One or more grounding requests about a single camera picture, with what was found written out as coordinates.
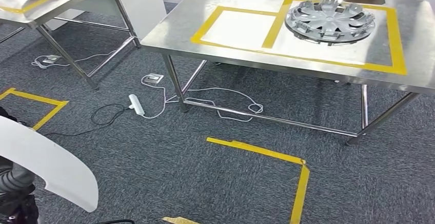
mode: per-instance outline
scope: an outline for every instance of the white object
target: white object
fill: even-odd
[[[158,80],[159,78],[157,76],[151,75],[148,78],[152,79],[152,80]]]
[[[120,0],[138,38],[144,38],[165,16],[163,0]],[[73,9],[121,16],[114,0],[84,0]]]
[[[271,15],[223,11],[201,39],[238,48],[261,47],[274,21]]]
[[[134,109],[134,111],[136,111],[136,114],[138,115],[145,115],[144,109],[142,108],[141,102],[139,102],[137,96],[134,94],[130,94],[128,95],[128,98],[131,101],[131,105],[129,106],[129,108]]]
[[[41,177],[45,189],[92,212],[98,205],[98,185],[80,159],[39,133],[0,116],[0,156]]]

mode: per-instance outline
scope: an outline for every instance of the yellow taped square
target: yellow taped square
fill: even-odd
[[[236,11],[236,12],[244,12],[244,13],[251,13],[251,14],[271,15],[271,16],[275,16],[275,20],[274,20],[272,26],[270,27],[269,32],[268,32],[266,38],[264,39],[263,45],[262,45],[262,48],[271,49],[275,43],[276,38],[278,37],[278,34],[279,34],[281,27],[284,23],[284,19],[285,19],[285,16],[287,14],[287,11],[289,10],[290,5],[293,1],[305,1],[305,0],[284,0],[278,13],[217,6],[217,8],[207,18],[207,20],[200,26],[198,31],[192,36],[191,42],[193,42],[195,44],[224,47],[224,48],[229,48],[229,49],[243,50],[243,51],[256,52],[256,53],[281,56],[281,57],[296,58],[296,59],[302,59],[302,60],[309,60],[309,61],[314,61],[314,62],[319,62],[319,63],[335,64],[335,65],[340,65],[340,66],[345,66],[345,67],[353,67],[353,68],[379,71],[379,72],[385,72],[385,73],[401,74],[401,75],[406,74],[405,57],[404,57],[403,49],[402,49],[402,41],[400,39],[400,31],[399,31],[397,13],[396,13],[396,10],[394,8],[390,8],[390,7],[363,5],[363,7],[367,8],[367,9],[383,10],[383,11],[385,11],[385,13],[387,15],[387,28],[388,28],[388,39],[389,39],[390,54],[391,54],[391,66],[373,64],[373,63],[352,64],[352,63],[336,62],[333,60],[306,58],[306,57],[279,54],[279,53],[273,53],[273,52],[267,52],[267,51],[261,51],[261,50],[251,50],[251,49],[244,49],[244,48],[238,48],[238,47],[231,47],[231,46],[226,46],[226,45],[222,45],[222,44],[208,42],[208,41],[202,39],[203,36],[210,30],[210,28],[213,26],[213,24],[216,22],[216,20],[219,18],[219,16],[222,14],[223,11]]]
[[[268,149],[264,149],[261,147],[253,146],[250,144],[246,144],[239,141],[225,141],[215,138],[207,138],[208,142],[223,145],[223,146],[229,146],[234,147],[246,151],[255,152],[258,154],[263,154],[266,156],[275,157],[281,160],[285,160],[288,162],[291,162],[293,164],[299,164],[301,165],[301,174],[299,176],[299,182],[298,182],[298,188],[296,190],[296,197],[294,198],[293,203],[293,209],[291,211],[290,215],[290,224],[299,224],[301,222],[301,216],[302,216],[302,208],[304,206],[304,200],[305,200],[305,193],[307,191],[307,185],[308,185],[308,178],[310,175],[310,170],[306,166],[306,162],[303,159],[300,159],[295,156],[286,155],[283,153],[271,151]]]
[[[44,116],[40,121],[38,121],[35,124],[35,126],[33,126],[34,130],[38,130],[39,128],[41,128],[46,122],[48,122],[48,120],[50,120],[57,112],[59,112],[59,110],[61,110],[61,108],[63,108],[68,103],[68,101],[59,101],[46,97],[36,96],[30,93],[20,92],[17,91],[15,88],[10,88],[6,90],[4,93],[0,94],[0,100],[5,98],[9,94],[55,106],[54,109],[52,109],[46,116]]]

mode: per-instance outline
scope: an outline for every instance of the gray carpet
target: gray carpet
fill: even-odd
[[[116,17],[85,13],[80,19],[120,25]],[[13,30],[0,26],[0,35]],[[75,58],[112,51],[124,32],[68,24],[54,37]],[[97,108],[129,105],[136,94],[147,115],[162,108],[162,92],[140,83],[148,73],[164,74],[159,84],[172,95],[170,79],[158,54],[129,47],[95,79],[92,91],[70,68],[42,70],[30,62],[53,50],[36,32],[26,30],[2,44],[0,91],[10,87],[59,100],[69,100],[41,133],[78,133],[93,129]],[[86,70],[102,58],[82,62]],[[175,57],[185,82],[198,60]],[[208,64],[194,88],[231,88],[264,105],[264,114],[356,131],[360,127],[358,85],[329,80]],[[246,110],[249,101],[224,91],[190,94],[218,105]],[[370,117],[376,117],[400,91],[369,88]],[[20,98],[0,106],[30,123],[50,108]],[[108,119],[108,110],[98,119]],[[201,224],[285,224],[293,205],[300,167],[285,161],[206,142],[208,136],[239,140],[303,158],[311,170],[302,223],[435,223],[435,101],[422,95],[366,136],[357,147],[343,146],[345,137],[254,119],[250,123],[220,119],[216,112],[192,107],[181,113],[176,104],[146,120],[125,112],[107,129],[77,137],[50,138],[80,158],[100,187],[98,209],[87,213],[43,190],[35,192],[46,223],[93,223],[129,218],[137,223],[165,223],[182,216]]]

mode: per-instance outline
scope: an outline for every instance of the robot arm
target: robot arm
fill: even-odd
[[[31,186],[35,180],[35,174],[16,163],[13,163],[11,169],[1,171],[0,169],[0,195],[22,191]]]
[[[88,212],[98,204],[98,185],[91,170],[77,157],[39,133],[0,116],[0,156],[14,162],[3,172],[0,196],[32,187],[34,175],[46,182],[45,189]]]

